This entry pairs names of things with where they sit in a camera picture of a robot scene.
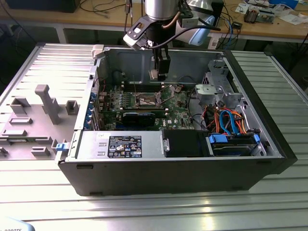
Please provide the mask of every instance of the power supply label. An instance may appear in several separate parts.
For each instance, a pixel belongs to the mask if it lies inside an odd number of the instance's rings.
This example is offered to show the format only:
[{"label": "power supply label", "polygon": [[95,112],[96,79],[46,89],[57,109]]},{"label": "power supply label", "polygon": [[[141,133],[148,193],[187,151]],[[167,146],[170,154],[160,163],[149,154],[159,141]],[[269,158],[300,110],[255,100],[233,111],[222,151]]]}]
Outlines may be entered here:
[{"label": "power supply label", "polygon": [[141,136],[111,136],[108,148],[109,158],[141,158]]}]

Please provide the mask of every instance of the blue cable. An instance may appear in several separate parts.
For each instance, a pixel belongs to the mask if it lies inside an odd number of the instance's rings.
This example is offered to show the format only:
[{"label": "blue cable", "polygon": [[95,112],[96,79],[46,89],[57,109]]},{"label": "blue cable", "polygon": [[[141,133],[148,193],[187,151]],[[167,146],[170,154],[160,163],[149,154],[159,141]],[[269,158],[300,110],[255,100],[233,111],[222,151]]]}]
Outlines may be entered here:
[{"label": "blue cable", "polygon": [[229,112],[229,111],[227,111],[227,110],[224,110],[224,111],[222,111],[222,112],[220,113],[220,116],[219,116],[219,124],[220,124],[221,128],[222,128],[229,136],[231,135],[231,133],[230,133],[227,129],[225,129],[225,126],[223,125],[223,122],[222,122],[222,116],[223,116],[223,114],[225,114],[225,113],[228,113],[229,116],[230,116],[231,127],[232,127],[233,132],[234,132],[235,134],[237,134],[237,135],[240,135],[240,132],[239,132],[239,130],[237,129],[237,127],[236,127],[236,125],[235,125],[235,122],[234,122],[234,118],[233,118],[232,113]]},{"label": "blue cable", "polygon": [[228,44],[227,44],[227,46],[226,46],[226,48],[225,48],[225,50],[226,50],[226,49],[229,47],[230,42],[231,42],[231,38],[232,38],[232,34],[233,34],[233,28],[232,28],[232,26],[231,26],[230,21],[229,21],[228,19],[225,19],[225,20],[228,22],[228,24],[229,24],[229,28],[230,28],[230,37],[229,37]]}]

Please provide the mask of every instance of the wooden desk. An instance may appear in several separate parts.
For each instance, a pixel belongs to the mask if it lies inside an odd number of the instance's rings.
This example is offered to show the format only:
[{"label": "wooden desk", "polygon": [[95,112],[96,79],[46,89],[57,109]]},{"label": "wooden desk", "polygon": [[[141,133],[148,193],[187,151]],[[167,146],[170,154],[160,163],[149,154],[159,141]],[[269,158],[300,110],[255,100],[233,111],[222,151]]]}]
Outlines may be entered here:
[{"label": "wooden desk", "polygon": [[[108,2],[108,0],[93,0],[94,4]],[[226,0],[229,14],[236,18],[237,22],[243,24],[239,38],[254,40],[270,40],[270,41],[287,41],[301,42],[308,31],[308,24],[292,25],[279,18],[275,18],[273,24],[255,23],[248,24],[244,22],[244,15],[235,13],[236,5],[240,0]],[[124,4],[124,0],[115,0],[113,3],[102,6],[100,9],[106,9],[119,4]],[[26,26],[48,26],[54,27],[58,33],[60,43],[66,43],[64,28],[75,29],[92,29],[92,30],[124,30],[124,6],[114,8],[109,11],[109,18],[97,15],[93,12],[87,12],[81,8],[76,9],[75,13],[46,12],[33,10],[11,10],[6,5],[6,9],[21,24]],[[92,10],[91,1],[88,0],[83,4],[85,9]],[[308,10],[308,6],[299,5],[297,10]],[[133,4],[133,22],[141,16],[141,5]],[[0,9],[0,24],[13,24],[14,22],[8,17],[3,9]],[[212,31],[210,36],[220,38],[228,32],[227,27],[221,20],[219,23],[221,31]]]},{"label": "wooden desk", "polygon": [[[242,23],[242,30],[240,33],[240,39],[253,39],[253,40],[269,40],[269,41],[293,41],[298,39],[303,40],[308,32],[308,24],[293,25],[280,18],[275,18],[273,24],[269,23],[245,23],[244,14],[236,13],[236,6],[242,2],[241,0],[226,0],[226,8],[230,16],[239,23]],[[308,6],[298,4],[296,10],[308,11]],[[223,20],[220,20],[218,26],[221,28],[221,32],[218,34],[226,34],[228,28],[225,26]]]}]

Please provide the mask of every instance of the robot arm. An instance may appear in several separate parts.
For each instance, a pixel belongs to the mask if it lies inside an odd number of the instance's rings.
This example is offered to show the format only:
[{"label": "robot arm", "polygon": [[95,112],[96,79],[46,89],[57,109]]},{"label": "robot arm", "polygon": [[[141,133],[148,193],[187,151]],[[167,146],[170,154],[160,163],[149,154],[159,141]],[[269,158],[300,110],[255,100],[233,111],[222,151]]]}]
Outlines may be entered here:
[{"label": "robot arm", "polygon": [[[191,2],[197,9],[196,0]],[[164,81],[167,77],[171,62],[167,46],[169,42],[192,29],[220,30],[209,24],[198,25],[199,17],[191,11],[186,0],[145,0],[145,13],[128,30],[123,40],[134,50],[153,50],[154,69],[149,72],[151,80]],[[181,28],[185,28],[178,34],[177,22]]]}]

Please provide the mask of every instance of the blue clip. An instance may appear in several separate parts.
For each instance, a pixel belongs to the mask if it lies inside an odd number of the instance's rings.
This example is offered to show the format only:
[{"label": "blue clip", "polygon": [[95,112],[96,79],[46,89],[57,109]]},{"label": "blue clip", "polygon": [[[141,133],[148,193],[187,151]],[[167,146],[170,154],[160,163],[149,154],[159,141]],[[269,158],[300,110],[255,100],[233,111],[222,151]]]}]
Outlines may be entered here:
[{"label": "blue clip", "polygon": [[257,143],[260,143],[260,137],[257,134],[254,135],[254,138]]},{"label": "blue clip", "polygon": [[90,120],[91,120],[91,118],[88,115],[86,115],[85,121],[89,122]]},{"label": "blue clip", "polygon": [[89,108],[89,109],[93,109],[93,104],[89,103],[89,104],[88,104],[88,108]]},{"label": "blue clip", "polygon": [[87,115],[92,115],[92,111],[90,109],[87,109]]},{"label": "blue clip", "polygon": [[56,146],[56,151],[68,151],[69,150],[69,143],[59,143]]},{"label": "blue clip", "polygon": [[90,129],[90,125],[89,125],[87,122],[85,122],[85,123],[83,124],[83,127],[86,128],[86,129]]},{"label": "blue clip", "polygon": [[226,135],[213,134],[210,136],[210,143],[228,143]]},{"label": "blue clip", "polygon": [[91,94],[90,94],[91,100],[96,100],[96,96],[97,95],[94,92],[91,92]]}]

